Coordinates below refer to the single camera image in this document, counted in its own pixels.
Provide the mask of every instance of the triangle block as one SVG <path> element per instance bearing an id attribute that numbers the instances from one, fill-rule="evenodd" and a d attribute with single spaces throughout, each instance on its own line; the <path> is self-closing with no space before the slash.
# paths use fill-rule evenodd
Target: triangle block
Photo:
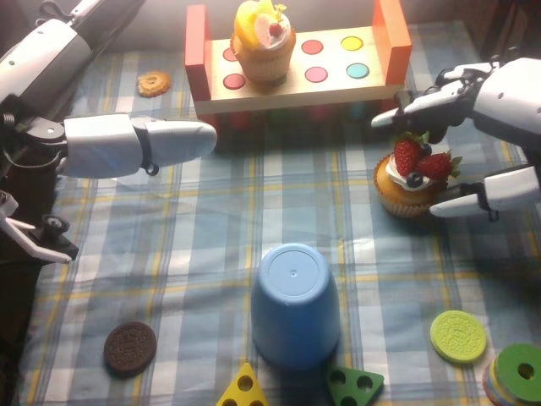
<path id="1" fill-rule="evenodd" d="M 325 380 L 335 406 L 366 406 L 374 401 L 383 388 L 382 375 L 365 370 L 350 370 L 331 366 Z"/>
<path id="2" fill-rule="evenodd" d="M 250 364 L 241 366 L 216 406 L 269 406 Z"/>

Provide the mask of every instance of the cookie hole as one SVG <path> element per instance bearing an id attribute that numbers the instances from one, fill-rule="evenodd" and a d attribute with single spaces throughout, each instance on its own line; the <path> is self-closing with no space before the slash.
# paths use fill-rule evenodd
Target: cookie hole
<path id="1" fill-rule="evenodd" d="M 363 392 L 370 392 L 374 383 L 367 376 L 360 376 L 357 379 L 357 387 Z"/>
<path id="2" fill-rule="evenodd" d="M 342 399 L 340 406 L 357 406 L 357 402 L 354 398 L 348 396 L 347 398 Z"/>
<path id="3" fill-rule="evenodd" d="M 334 385 L 343 385 L 346 383 L 346 376 L 341 370 L 335 370 L 331 373 L 331 383 Z"/>
<path id="4" fill-rule="evenodd" d="M 527 381 L 531 381 L 533 379 L 533 372 L 533 367 L 530 364 L 520 364 L 518 366 L 518 375 Z"/>
<path id="5" fill-rule="evenodd" d="M 254 382 L 249 376 L 241 376 L 240 378 L 238 378 L 237 385 L 241 391 L 247 392 L 252 388 Z"/>

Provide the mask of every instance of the yellow triangle block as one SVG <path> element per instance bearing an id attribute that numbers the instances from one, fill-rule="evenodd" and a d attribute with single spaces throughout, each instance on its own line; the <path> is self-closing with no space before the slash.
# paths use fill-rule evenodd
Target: yellow triangle block
<path id="1" fill-rule="evenodd" d="M 216 406 L 269 406 L 250 364 L 241 366 Z"/>

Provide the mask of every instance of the lime green round cookie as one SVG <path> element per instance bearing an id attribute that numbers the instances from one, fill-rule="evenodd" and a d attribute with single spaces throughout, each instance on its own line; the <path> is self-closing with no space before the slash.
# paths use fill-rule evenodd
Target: lime green round cookie
<path id="1" fill-rule="evenodd" d="M 498 355 L 496 375 L 501 385 L 522 402 L 541 404 L 541 348 L 513 344 Z"/>
<path id="2" fill-rule="evenodd" d="M 444 359 L 457 364 L 473 362 L 483 355 L 487 335 L 483 325 L 464 311 L 450 310 L 432 322 L 430 339 Z"/>

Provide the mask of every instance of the upside-down blue cup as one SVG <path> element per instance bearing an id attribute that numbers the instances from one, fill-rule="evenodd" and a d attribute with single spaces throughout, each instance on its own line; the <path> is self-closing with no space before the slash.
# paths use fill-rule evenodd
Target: upside-down blue cup
<path id="1" fill-rule="evenodd" d="M 285 244 L 263 258 L 252 289 L 252 336 L 261 356 L 289 370 L 331 355 L 340 337 L 338 291 L 317 250 Z"/>

